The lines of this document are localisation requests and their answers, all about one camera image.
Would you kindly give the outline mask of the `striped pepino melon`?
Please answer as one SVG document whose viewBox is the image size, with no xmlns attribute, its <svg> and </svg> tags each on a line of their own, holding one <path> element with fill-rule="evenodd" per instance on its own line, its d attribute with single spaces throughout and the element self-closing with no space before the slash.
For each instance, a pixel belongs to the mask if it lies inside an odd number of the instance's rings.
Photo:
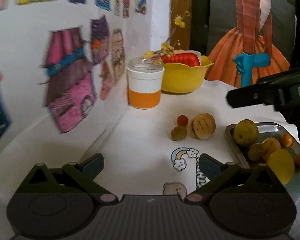
<svg viewBox="0 0 300 240">
<path fill-rule="evenodd" d="M 199 140 L 206 140 L 216 130 L 216 122 L 214 117 L 209 113 L 203 113 L 195 116 L 189 124 L 189 132 L 191 137 Z"/>
</svg>

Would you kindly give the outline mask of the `brown kiwi fruit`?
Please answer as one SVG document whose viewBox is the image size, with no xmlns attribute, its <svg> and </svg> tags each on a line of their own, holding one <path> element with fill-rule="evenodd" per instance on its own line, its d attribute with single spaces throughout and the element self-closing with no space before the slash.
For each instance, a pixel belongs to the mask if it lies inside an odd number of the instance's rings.
<svg viewBox="0 0 300 240">
<path fill-rule="evenodd" d="M 183 140 L 187 137 L 187 129 L 183 126 L 176 126 L 171 130 L 171 139 L 173 141 Z"/>
</svg>

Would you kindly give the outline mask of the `small red tomato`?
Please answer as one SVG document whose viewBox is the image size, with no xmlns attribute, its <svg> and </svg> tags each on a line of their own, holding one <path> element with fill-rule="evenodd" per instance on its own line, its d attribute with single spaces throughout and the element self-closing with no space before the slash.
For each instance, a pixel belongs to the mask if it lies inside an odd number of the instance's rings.
<svg viewBox="0 0 300 240">
<path fill-rule="evenodd" d="M 187 116 L 180 115 L 177 117 L 177 125 L 178 126 L 186 127 L 188 123 L 189 123 L 189 119 Z"/>
</svg>

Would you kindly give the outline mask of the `yellow lemon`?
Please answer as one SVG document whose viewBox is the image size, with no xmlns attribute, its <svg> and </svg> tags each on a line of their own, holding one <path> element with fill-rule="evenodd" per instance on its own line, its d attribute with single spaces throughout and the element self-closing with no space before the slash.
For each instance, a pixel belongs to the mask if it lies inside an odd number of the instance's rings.
<svg viewBox="0 0 300 240">
<path fill-rule="evenodd" d="M 294 176 L 295 164 L 292 155 L 284 149 L 273 152 L 266 164 L 283 184 L 288 184 Z"/>
</svg>

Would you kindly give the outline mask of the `brown spotted potato fruit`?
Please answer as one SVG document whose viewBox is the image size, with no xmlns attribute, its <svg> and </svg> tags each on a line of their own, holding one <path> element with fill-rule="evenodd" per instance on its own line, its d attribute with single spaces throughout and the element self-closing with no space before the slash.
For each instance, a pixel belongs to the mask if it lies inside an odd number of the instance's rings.
<svg viewBox="0 0 300 240">
<path fill-rule="evenodd" d="M 281 149 L 280 142 L 275 138 L 267 138 L 260 144 L 254 144 L 248 151 L 248 158 L 251 161 L 259 161 L 263 159 L 267 161 L 270 155 Z"/>
</svg>

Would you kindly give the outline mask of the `yellow-green pear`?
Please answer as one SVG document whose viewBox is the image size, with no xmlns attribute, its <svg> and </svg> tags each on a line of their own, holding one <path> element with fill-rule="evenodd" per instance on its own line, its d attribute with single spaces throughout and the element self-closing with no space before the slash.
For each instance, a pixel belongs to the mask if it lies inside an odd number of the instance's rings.
<svg viewBox="0 0 300 240">
<path fill-rule="evenodd" d="M 241 120 L 234 128 L 233 139 L 239 145 L 251 146 L 257 142 L 258 136 L 258 127 L 250 119 Z"/>
</svg>

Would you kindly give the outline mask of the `girl orange dress painting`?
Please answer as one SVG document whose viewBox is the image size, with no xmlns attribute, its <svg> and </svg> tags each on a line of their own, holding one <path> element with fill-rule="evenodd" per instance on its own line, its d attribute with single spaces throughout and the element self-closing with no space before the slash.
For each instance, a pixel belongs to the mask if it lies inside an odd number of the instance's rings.
<svg viewBox="0 0 300 240">
<path fill-rule="evenodd" d="M 205 79 L 245 87 L 289 70 L 295 24 L 295 0 L 210 0 Z"/>
</svg>

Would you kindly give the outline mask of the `red ridged plastic tray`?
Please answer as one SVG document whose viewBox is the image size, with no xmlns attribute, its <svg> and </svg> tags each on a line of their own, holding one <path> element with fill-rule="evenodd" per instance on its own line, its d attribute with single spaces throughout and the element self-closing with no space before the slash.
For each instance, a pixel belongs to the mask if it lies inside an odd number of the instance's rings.
<svg viewBox="0 0 300 240">
<path fill-rule="evenodd" d="M 176 52 L 174 55 L 161 55 L 163 63 L 180 63 L 189 67 L 198 67 L 201 65 L 201 53 L 194 50 L 185 50 Z"/>
</svg>

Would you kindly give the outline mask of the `yellow plastic bowl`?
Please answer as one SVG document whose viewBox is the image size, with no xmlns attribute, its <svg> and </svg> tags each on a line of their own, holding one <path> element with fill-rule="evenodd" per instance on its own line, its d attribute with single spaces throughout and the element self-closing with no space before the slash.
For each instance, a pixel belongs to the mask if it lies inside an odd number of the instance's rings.
<svg viewBox="0 0 300 240">
<path fill-rule="evenodd" d="M 161 59 L 161 55 L 158 56 L 155 55 L 153 51 L 148 51 L 146 54 L 142 55 L 142 58 L 156 60 Z M 201 65 L 198 67 L 189 67 L 185 64 L 180 63 L 163 63 L 165 71 L 163 75 L 161 90 L 163 92 L 172 94 L 191 93 L 197 90 L 202 85 L 205 73 L 207 69 L 212 65 L 213 62 L 209 60 L 207 56 L 204 56 L 202 54 Z"/>
</svg>

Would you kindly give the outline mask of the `white orange glass jar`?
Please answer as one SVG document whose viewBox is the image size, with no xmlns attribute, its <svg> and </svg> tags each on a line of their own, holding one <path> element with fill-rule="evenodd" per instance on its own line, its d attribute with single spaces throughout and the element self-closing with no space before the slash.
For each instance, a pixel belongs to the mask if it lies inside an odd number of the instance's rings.
<svg viewBox="0 0 300 240">
<path fill-rule="evenodd" d="M 141 57 L 131 59 L 127 66 L 128 101 L 138 109 L 150 109 L 160 102 L 164 75 L 162 63 Z"/>
</svg>

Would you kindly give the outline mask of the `houses drawing paper sheet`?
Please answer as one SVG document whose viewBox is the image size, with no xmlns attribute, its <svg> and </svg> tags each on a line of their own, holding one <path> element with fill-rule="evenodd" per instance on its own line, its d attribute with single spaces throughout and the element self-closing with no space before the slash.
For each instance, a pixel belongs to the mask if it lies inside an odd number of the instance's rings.
<svg viewBox="0 0 300 240">
<path fill-rule="evenodd" d="M 0 0 L 0 153 L 86 150 L 147 0 Z"/>
</svg>

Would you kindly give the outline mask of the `brown wooden frame post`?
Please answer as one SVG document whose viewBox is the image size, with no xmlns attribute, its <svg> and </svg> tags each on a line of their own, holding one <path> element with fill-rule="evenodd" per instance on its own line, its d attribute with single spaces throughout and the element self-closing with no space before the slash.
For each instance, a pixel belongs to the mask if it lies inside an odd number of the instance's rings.
<svg viewBox="0 0 300 240">
<path fill-rule="evenodd" d="M 185 15 L 185 12 L 192 14 L 192 0 L 170 0 L 170 2 L 170 43 L 175 49 L 188 50 L 190 47 L 191 16 Z M 184 18 L 184 28 L 175 25 L 174 19 L 177 16 Z"/>
</svg>

